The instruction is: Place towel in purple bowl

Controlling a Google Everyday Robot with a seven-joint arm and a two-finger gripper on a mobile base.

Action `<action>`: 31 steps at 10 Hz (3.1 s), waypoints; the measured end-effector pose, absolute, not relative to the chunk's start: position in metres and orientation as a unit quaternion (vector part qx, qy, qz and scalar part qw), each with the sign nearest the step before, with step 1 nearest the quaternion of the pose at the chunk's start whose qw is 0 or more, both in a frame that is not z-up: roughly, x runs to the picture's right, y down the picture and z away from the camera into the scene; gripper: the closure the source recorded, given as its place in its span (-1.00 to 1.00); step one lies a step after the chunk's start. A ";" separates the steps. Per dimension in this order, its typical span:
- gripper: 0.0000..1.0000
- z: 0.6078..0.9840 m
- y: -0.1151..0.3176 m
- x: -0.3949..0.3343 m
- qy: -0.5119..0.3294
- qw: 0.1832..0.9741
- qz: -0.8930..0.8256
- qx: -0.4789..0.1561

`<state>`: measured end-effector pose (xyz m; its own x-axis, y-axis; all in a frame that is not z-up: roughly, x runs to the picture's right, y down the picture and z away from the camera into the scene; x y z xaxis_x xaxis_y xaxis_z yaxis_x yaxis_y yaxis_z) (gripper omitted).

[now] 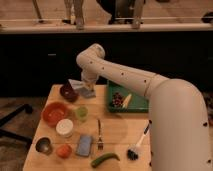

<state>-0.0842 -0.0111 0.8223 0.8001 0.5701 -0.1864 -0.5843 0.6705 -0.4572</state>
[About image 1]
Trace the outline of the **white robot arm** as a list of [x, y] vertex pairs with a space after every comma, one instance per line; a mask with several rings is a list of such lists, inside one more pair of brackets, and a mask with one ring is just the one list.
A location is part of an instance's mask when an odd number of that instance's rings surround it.
[[196, 86], [109, 62], [97, 43], [76, 62], [87, 86], [102, 76], [149, 100], [152, 171], [213, 171], [207, 108]]

